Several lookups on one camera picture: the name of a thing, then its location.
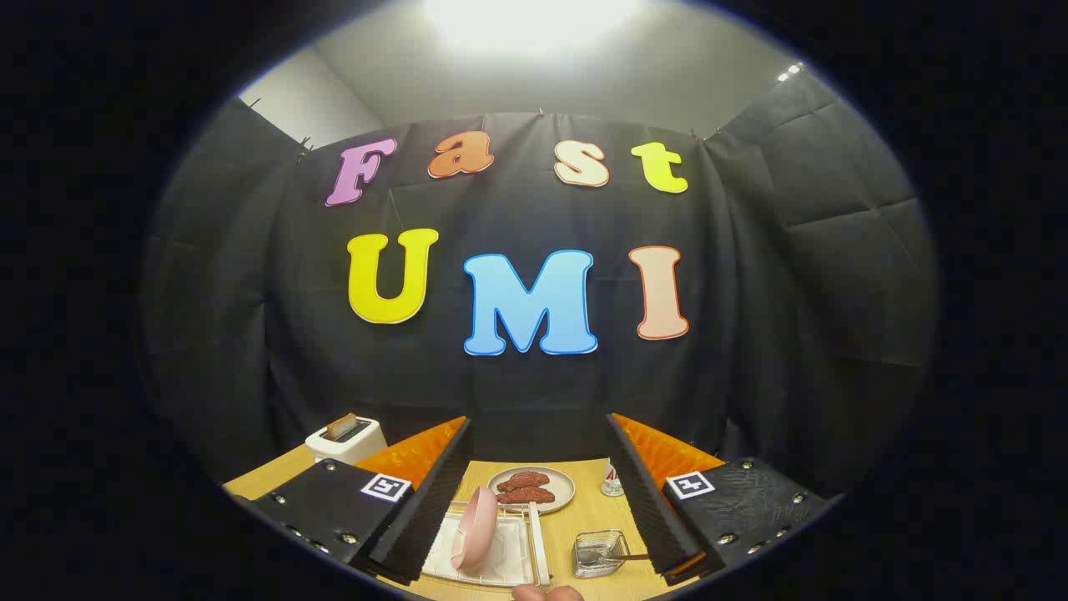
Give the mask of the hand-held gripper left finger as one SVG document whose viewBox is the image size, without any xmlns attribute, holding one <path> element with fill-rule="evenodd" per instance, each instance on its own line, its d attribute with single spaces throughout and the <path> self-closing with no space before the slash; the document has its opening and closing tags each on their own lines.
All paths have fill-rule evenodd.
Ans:
<svg viewBox="0 0 1068 601">
<path fill-rule="evenodd" d="M 323 459 L 251 499 L 250 510 L 337 563 L 411 584 L 471 460 L 471 426 L 449 420 L 355 465 Z"/>
</svg>

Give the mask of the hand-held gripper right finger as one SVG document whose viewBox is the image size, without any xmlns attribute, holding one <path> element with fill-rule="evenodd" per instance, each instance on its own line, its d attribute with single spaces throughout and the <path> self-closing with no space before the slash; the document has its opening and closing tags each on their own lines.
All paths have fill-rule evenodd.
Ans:
<svg viewBox="0 0 1068 601">
<path fill-rule="evenodd" d="M 617 413 L 607 430 L 607 455 L 668 585 L 752 562 L 835 504 L 755 457 L 725 462 Z"/>
</svg>

